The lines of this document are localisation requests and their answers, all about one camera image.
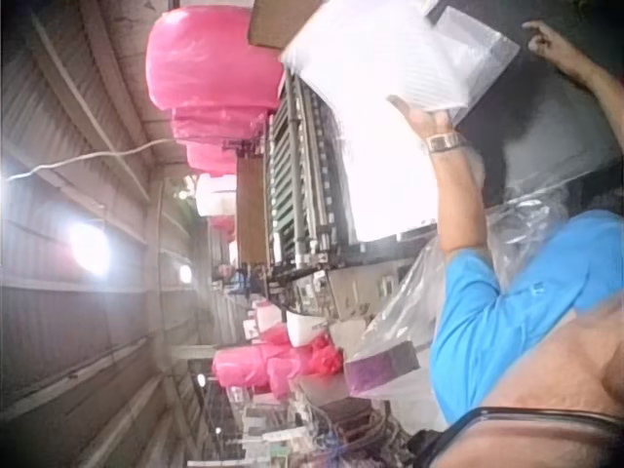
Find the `white plastic sheet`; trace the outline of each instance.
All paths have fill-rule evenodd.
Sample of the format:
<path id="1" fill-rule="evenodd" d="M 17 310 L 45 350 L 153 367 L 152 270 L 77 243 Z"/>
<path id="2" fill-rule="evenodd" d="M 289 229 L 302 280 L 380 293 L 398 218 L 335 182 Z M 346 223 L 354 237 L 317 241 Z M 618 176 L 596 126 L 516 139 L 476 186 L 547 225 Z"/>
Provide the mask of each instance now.
<path id="1" fill-rule="evenodd" d="M 435 3 L 331 0 L 282 55 L 336 119 L 360 242 L 432 224 L 437 216 L 426 151 L 387 97 L 425 110 L 453 109 L 458 121 L 518 51 L 455 9 L 432 28 L 422 14 Z"/>

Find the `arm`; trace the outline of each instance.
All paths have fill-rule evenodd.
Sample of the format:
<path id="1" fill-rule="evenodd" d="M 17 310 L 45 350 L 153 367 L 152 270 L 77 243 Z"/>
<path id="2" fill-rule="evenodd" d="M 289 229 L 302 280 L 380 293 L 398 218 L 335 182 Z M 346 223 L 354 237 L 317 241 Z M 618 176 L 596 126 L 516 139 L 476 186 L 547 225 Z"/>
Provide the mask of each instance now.
<path id="1" fill-rule="evenodd" d="M 397 97 L 389 99 L 424 140 L 453 132 L 446 112 L 429 114 L 409 108 Z M 440 247 L 449 260 L 461 249 L 487 251 L 486 214 L 479 188 L 463 147 L 432 153 L 438 184 L 438 234 Z"/>
<path id="2" fill-rule="evenodd" d="M 461 249 L 485 253 L 488 234 L 484 203 L 464 149 L 433 153 L 431 162 L 438 183 L 438 235 L 445 259 Z"/>
<path id="3" fill-rule="evenodd" d="M 528 43 L 531 51 L 553 63 L 560 71 L 587 87 L 596 96 L 624 152 L 622 85 L 544 22 L 529 21 L 523 24 L 523 27 L 533 29 L 536 33 Z"/>
<path id="4" fill-rule="evenodd" d="M 624 88 L 597 65 L 588 79 L 587 87 L 598 99 L 624 154 Z"/>

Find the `skin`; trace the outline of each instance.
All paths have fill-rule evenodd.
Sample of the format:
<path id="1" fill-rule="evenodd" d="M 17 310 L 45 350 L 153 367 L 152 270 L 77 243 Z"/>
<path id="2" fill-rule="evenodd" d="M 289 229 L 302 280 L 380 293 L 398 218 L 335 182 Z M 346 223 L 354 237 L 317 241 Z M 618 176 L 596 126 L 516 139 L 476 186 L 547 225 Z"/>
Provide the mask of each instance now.
<path id="1" fill-rule="evenodd" d="M 624 151 L 624 89 L 542 21 L 523 25 L 528 48 L 597 98 Z M 423 139 L 453 130 L 446 112 L 428 114 L 391 102 Z M 438 233 L 445 258 L 460 249 L 487 252 L 481 190 L 462 148 L 432 155 L 439 189 Z M 624 308 L 611 301 L 549 334 L 507 371 L 483 406 L 586 410 L 624 417 Z M 606 439 L 579 426 L 489 422 L 468 429 L 435 467 L 597 466 Z"/>

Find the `hand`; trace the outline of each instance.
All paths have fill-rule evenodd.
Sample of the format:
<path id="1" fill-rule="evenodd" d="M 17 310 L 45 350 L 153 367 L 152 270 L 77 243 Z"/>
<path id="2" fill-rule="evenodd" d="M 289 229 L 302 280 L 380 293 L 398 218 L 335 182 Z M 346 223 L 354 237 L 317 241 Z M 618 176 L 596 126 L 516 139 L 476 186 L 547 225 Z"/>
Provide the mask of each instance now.
<path id="1" fill-rule="evenodd" d="M 544 57 L 560 71 L 582 85 L 588 86 L 596 65 L 578 49 L 543 21 L 528 21 L 524 29 L 533 29 L 536 35 L 528 42 L 528 49 Z"/>
<path id="2" fill-rule="evenodd" d="M 425 112 L 410 107 L 404 100 L 396 96 L 389 97 L 388 101 L 403 114 L 409 126 L 423 141 L 433 135 L 447 134 L 453 131 L 449 113 L 445 110 Z"/>

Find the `stack of bags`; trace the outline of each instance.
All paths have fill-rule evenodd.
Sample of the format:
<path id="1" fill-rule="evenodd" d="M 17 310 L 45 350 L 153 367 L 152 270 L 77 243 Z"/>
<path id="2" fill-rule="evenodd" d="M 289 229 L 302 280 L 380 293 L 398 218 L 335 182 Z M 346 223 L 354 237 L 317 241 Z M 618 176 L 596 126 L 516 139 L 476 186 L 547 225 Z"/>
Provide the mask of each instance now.
<path id="1" fill-rule="evenodd" d="M 172 131 L 186 145 L 188 164 L 212 178 L 204 188 L 219 187 L 216 178 L 236 174 L 232 143 L 256 137 L 279 104 L 282 65 L 275 52 L 248 44 L 250 21 L 246 8 L 186 7 L 162 15 L 149 35 L 149 96 L 171 112 Z M 201 193 L 225 197 L 222 203 L 201 202 L 212 207 L 207 215 L 231 205 L 229 192 Z"/>

